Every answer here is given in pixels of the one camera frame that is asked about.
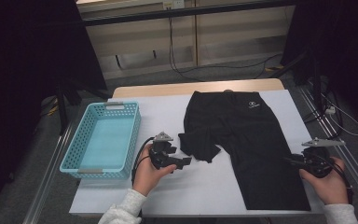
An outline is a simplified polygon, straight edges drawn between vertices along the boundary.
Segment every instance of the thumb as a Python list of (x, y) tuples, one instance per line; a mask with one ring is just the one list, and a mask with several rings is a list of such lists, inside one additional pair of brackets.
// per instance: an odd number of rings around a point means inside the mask
[(318, 179), (317, 177), (310, 174), (308, 171), (304, 169), (300, 169), (298, 172), (300, 173), (301, 177), (307, 180), (308, 182), (310, 182), (312, 186), (314, 185), (315, 181)]
[(172, 173), (175, 169), (176, 169), (176, 165), (173, 164), (173, 165), (169, 165), (167, 167), (160, 168), (158, 170), (158, 173), (159, 173), (160, 177), (163, 177), (167, 174)]

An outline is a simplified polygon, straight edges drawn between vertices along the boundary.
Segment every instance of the folded black fabric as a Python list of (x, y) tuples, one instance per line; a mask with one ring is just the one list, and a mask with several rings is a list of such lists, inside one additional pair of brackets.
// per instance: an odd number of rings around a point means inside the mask
[(181, 149), (211, 162), (220, 145), (248, 210), (310, 210), (279, 121), (258, 92), (194, 92), (186, 109)]

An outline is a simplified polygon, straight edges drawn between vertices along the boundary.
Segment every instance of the black horizontal bar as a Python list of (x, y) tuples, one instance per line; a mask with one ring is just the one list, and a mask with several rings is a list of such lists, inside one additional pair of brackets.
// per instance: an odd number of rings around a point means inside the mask
[(129, 21), (150, 21), (150, 20), (164, 19), (164, 18), (194, 16), (194, 15), (203, 15), (203, 14), (212, 14), (212, 13), (220, 13), (220, 12), (230, 12), (230, 11), (243, 11), (243, 10), (260, 9), (260, 8), (268, 8), (268, 7), (287, 7), (287, 6), (307, 4), (312, 2), (315, 2), (315, 0), (262, 0), (262, 1), (229, 4), (229, 5), (221, 5), (221, 6), (188, 7), (188, 8), (180, 8), (180, 9), (173, 9), (173, 10), (144, 12), (144, 13), (123, 15), (123, 16), (97, 17), (97, 18), (85, 19), (83, 21), (47, 23), (47, 24), (40, 25), (39, 27), (58, 28), (63, 26), (65, 27), (96, 26), (96, 25), (129, 22)]

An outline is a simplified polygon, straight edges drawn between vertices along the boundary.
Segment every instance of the white logo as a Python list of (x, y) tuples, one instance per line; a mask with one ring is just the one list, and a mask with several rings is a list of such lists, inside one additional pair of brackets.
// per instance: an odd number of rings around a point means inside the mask
[(256, 104), (253, 101), (249, 102), (249, 108), (254, 108), (254, 107), (257, 107), (257, 106), (260, 106), (260, 105)]

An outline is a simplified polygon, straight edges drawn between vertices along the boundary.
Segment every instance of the hand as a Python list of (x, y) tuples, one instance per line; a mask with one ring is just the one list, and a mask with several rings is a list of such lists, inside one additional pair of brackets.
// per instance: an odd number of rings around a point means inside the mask
[(149, 158), (149, 149), (151, 147), (151, 144), (146, 145), (139, 157), (138, 162), (140, 163), (132, 187), (144, 196), (147, 196), (163, 176), (172, 173), (176, 169), (176, 165), (161, 167), (159, 170), (156, 169)]
[[(341, 159), (335, 157), (332, 159), (342, 170), (344, 169), (344, 162)], [(310, 182), (324, 204), (348, 203), (344, 180), (335, 170), (332, 170), (324, 178), (317, 178), (303, 169), (300, 169), (299, 173), (301, 177)]]

